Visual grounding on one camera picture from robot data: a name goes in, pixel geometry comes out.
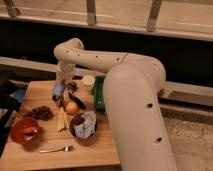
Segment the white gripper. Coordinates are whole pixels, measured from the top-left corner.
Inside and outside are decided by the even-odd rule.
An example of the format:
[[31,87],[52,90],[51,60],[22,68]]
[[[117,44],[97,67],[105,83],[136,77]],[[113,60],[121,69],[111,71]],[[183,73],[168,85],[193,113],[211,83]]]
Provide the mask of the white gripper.
[[56,80],[55,80],[55,87],[58,87],[60,81],[65,83],[65,92],[68,94],[70,98],[72,98],[72,90],[71,84],[72,78],[75,73],[75,64],[68,64],[59,62],[56,67]]

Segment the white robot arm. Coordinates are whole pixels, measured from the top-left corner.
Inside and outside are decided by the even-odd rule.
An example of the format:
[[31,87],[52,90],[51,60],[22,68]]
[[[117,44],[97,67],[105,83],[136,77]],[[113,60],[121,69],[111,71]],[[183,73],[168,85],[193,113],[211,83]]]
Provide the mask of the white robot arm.
[[106,74],[104,105],[122,171],[177,171],[158,92],[166,81],[162,63],[127,52],[89,51],[70,39],[54,48],[63,74],[78,64]]

